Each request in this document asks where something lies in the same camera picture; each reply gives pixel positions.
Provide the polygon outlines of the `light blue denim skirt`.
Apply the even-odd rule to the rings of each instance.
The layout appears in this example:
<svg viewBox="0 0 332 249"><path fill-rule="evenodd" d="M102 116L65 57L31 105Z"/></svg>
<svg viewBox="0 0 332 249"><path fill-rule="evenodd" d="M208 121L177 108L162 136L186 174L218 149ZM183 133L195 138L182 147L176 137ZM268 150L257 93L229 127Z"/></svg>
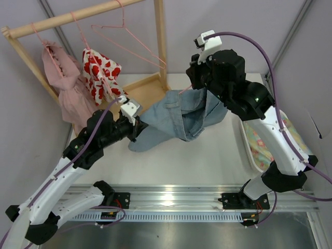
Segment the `light blue denim skirt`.
<svg viewBox="0 0 332 249"><path fill-rule="evenodd" d="M228 110L206 89L168 91L164 98L140 115L148 126L128 149L141 153L173 138L195 140L204 128L220 123Z"/></svg>

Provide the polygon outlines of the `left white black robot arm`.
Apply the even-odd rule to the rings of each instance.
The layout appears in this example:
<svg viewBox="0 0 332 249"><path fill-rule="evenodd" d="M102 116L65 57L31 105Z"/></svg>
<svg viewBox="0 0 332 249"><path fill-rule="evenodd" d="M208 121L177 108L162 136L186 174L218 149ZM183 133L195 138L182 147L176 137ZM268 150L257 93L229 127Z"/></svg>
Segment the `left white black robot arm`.
<svg viewBox="0 0 332 249"><path fill-rule="evenodd" d="M105 181L95 182L76 198L58 202L72 183L103 157L105 147L126 137L134 142L146 126L134 107L121 107L117 120L109 110L94 112L38 190L21 205L7 208L6 215L13 225L1 240L1 248L21 248L24 240L44 244L79 213L96 206L110 206L115 191Z"/></svg>

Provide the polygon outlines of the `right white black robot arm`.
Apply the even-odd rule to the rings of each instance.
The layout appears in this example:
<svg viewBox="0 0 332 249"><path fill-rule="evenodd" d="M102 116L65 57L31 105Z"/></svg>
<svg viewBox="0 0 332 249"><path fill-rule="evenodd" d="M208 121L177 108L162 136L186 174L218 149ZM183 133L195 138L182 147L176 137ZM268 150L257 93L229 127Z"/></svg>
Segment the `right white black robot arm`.
<svg viewBox="0 0 332 249"><path fill-rule="evenodd" d="M191 57L186 74L194 89L205 88L224 107L246 121L262 139L273 160L267 170L248 180L237 193L238 201L248 209L263 195L287 192L303 187L307 181L306 162L317 164L315 155L306 154L297 144L292 150L278 123L274 98L258 82L246 80L245 59L233 50L220 50L201 60Z"/></svg>

